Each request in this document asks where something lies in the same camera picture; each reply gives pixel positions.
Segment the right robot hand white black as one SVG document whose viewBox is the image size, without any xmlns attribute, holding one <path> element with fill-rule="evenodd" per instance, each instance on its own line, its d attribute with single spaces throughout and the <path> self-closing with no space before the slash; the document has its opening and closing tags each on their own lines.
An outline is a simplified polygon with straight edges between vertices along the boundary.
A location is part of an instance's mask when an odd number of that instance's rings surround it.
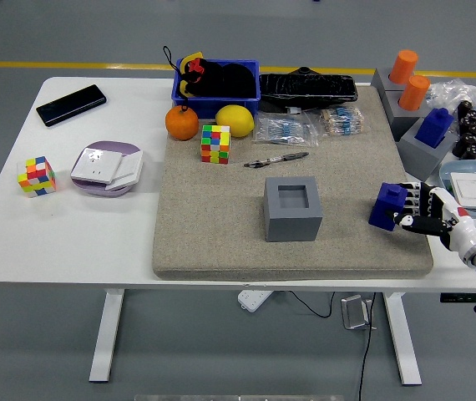
<svg viewBox="0 0 476 401">
<path fill-rule="evenodd" d="M 444 188 L 424 182 L 405 182 L 403 209 L 392 220 L 406 231 L 437 236 L 450 251 L 468 259 L 476 253 L 476 226 L 469 213 Z"/>
</svg>

